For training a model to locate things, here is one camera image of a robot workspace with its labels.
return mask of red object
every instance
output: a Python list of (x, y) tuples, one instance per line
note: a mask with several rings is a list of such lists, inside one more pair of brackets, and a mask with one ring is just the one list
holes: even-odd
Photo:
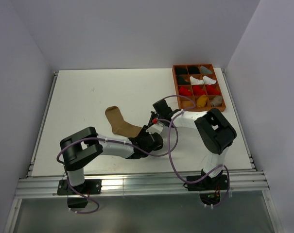
[(215, 89), (212, 85), (207, 85), (206, 91), (209, 95), (220, 95), (220, 91)]
[(205, 91), (203, 91), (203, 90), (201, 89), (201, 87), (198, 86), (198, 85), (193, 86), (192, 90), (193, 90), (193, 93), (194, 93), (195, 96), (206, 95)]
[(191, 92), (187, 88), (185, 88), (184, 86), (179, 88), (179, 94), (182, 96), (192, 96)]

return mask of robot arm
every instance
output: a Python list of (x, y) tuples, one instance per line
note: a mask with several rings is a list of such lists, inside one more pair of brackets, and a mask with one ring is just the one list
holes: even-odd
[[(148, 125), (144, 125), (139, 135), (135, 138), (128, 138), (124, 141), (106, 138), (98, 135), (94, 127), (85, 128), (64, 138), (60, 142), (60, 147), (63, 151), (63, 163), (70, 184), (76, 188), (85, 185), (83, 168), (99, 155), (140, 159), (148, 156), (141, 150), (150, 153), (153, 150), (161, 149), (163, 139), (160, 133), (164, 128), (163, 125), (169, 126), (169, 123), (164, 122), (161, 124), (156, 121), (157, 118), (168, 121), (175, 118), (173, 122), (175, 127), (198, 130), (206, 148), (209, 150), (202, 175), (223, 164), (228, 147), (232, 145), (233, 140), (236, 138), (236, 132), (218, 109), (200, 113), (183, 112), (183, 110), (178, 109), (172, 111), (165, 100), (156, 102), (153, 107), (156, 112), (151, 112), (152, 115)], [(82, 148), (82, 141), (87, 145), (86, 149)], [(208, 175), (208, 179), (203, 182), (206, 190), (210, 190), (215, 184), (218, 185), (222, 172), (222, 167), (219, 167)]]

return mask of black object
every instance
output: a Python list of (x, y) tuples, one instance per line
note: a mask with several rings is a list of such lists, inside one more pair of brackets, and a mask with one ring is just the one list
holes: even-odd
[(186, 68), (175, 67), (175, 74), (188, 74), (188, 71)]
[[(149, 134), (146, 132), (146, 129), (148, 129), (148, 126), (144, 125), (136, 137), (130, 137), (129, 140), (131, 141), (131, 143), (148, 153), (153, 150), (162, 149), (164, 142), (161, 135), (159, 135), (158, 133)], [(126, 159), (140, 159), (146, 158), (147, 156), (147, 154), (134, 148), (134, 154)]]
[(188, 67), (189, 74), (201, 74), (200, 69), (195, 66)]
[(236, 131), (224, 115), (216, 108), (209, 110), (204, 116), (194, 121), (206, 148), (221, 154), (225, 148), (232, 145)]
[[(168, 121), (172, 120), (172, 116), (180, 111), (180, 109), (172, 110), (165, 100), (159, 100), (152, 105), (157, 113), (157, 118), (166, 119)], [(151, 117), (156, 116), (154, 112), (151, 112)], [(162, 122), (165, 126), (169, 126), (168, 122)]]
[(68, 198), (67, 206), (70, 209), (85, 208), (88, 200), (85, 198)]
[[(196, 181), (203, 177), (205, 172), (202, 169), (201, 176), (187, 176), (187, 181)], [(221, 200), (220, 190), (228, 189), (228, 177), (227, 175), (223, 175), (223, 171), (221, 171), (216, 177), (207, 176), (204, 180), (199, 183), (186, 184), (188, 191), (213, 191), (211, 193), (200, 193), (201, 201), (206, 205), (215, 205), (218, 204)]]
[[(100, 179), (87, 179), (83, 184), (75, 186), (74, 189), (81, 194), (100, 194), (102, 188), (102, 180)], [(67, 196), (76, 195), (68, 186), (67, 180), (60, 180), (58, 183), (57, 195)]]
[[(87, 127), (61, 140), (60, 147), (61, 149), (63, 149), (72, 142), (88, 137), (97, 136), (98, 134), (96, 133), (94, 127)], [(103, 152), (103, 147), (99, 144), (99, 141), (87, 141), (85, 142), (85, 144), (87, 144), (88, 146), (86, 149), (83, 149), (81, 143), (79, 143), (68, 148), (63, 153), (65, 168), (67, 171), (76, 171), (83, 168), (85, 165), (87, 165), (90, 161), (92, 161), (94, 158), (96, 158)]]
[(177, 75), (176, 79), (177, 79), (178, 85), (190, 85), (190, 83), (188, 81), (184, 80), (184, 78), (180, 75)]
[[(187, 181), (196, 181), (205, 175), (205, 172), (201, 172), (201, 176), (187, 176)], [(221, 171), (216, 177), (206, 177), (199, 183), (187, 184), (187, 189), (191, 191), (209, 191), (215, 190), (219, 187), (220, 190), (227, 190), (227, 175), (223, 175), (223, 171)]]

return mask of gray object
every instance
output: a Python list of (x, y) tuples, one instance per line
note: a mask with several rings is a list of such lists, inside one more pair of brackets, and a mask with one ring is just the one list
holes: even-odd
[(213, 72), (207, 69), (205, 66), (200, 66), (202, 74), (212, 74)]
[(221, 106), (222, 103), (223, 103), (223, 97), (215, 96), (215, 98), (213, 98), (212, 101), (210, 102), (210, 105), (212, 107), (218, 107), (218, 106)]

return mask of brown sock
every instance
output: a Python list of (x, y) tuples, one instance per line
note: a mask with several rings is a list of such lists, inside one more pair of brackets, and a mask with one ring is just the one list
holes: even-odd
[(104, 113), (114, 134), (124, 137), (136, 137), (139, 134), (141, 127), (126, 122), (117, 106), (108, 107)]

